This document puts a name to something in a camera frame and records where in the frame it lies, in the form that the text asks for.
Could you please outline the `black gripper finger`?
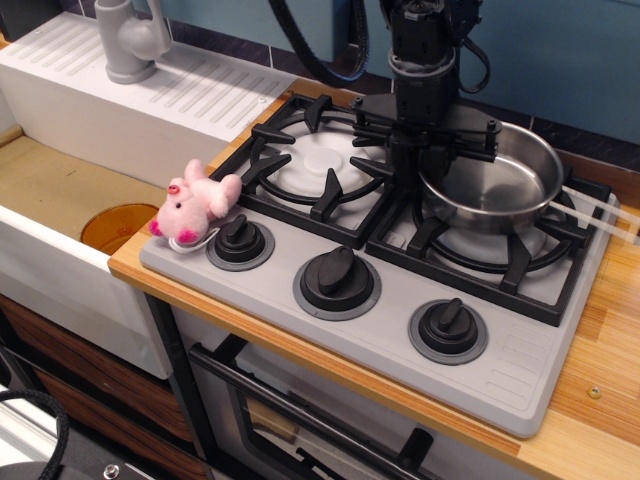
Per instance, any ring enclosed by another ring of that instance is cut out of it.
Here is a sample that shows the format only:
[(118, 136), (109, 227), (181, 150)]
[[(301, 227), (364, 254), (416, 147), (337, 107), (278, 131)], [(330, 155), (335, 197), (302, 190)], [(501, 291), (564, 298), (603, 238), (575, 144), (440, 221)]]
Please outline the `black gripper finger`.
[(426, 176), (445, 176), (455, 158), (456, 151), (453, 148), (430, 145), (423, 153), (422, 172)]
[(388, 160), (393, 167), (393, 182), (402, 190), (417, 190), (419, 183), (420, 148), (392, 139), (388, 147)]

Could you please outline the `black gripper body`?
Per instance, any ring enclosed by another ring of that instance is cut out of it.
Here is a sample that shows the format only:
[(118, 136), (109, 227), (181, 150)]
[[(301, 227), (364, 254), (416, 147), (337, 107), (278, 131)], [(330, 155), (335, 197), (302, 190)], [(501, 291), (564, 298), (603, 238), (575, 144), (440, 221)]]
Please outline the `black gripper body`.
[(452, 156), (492, 162), (502, 124), (459, 98), (453, 71), (399, 76), (392, 93), (355, 98), (355, 135), (374, 145), (441, 147)]

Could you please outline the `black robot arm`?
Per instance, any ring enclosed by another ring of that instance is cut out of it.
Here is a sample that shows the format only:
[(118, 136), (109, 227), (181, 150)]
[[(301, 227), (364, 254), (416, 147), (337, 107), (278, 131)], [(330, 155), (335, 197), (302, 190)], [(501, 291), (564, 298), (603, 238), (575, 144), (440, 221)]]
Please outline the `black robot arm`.
[(391, 31), (388, 94), (356, 98), (357, 145), (379, 145), (387, 159), (378, 173), (406, 190), (438, 183), (458, 157), (491, 162), (502, 124), (465, 103), (460, 53), (486, 54), (468, 37), (480, 21), (477, 1), (384, 1)]

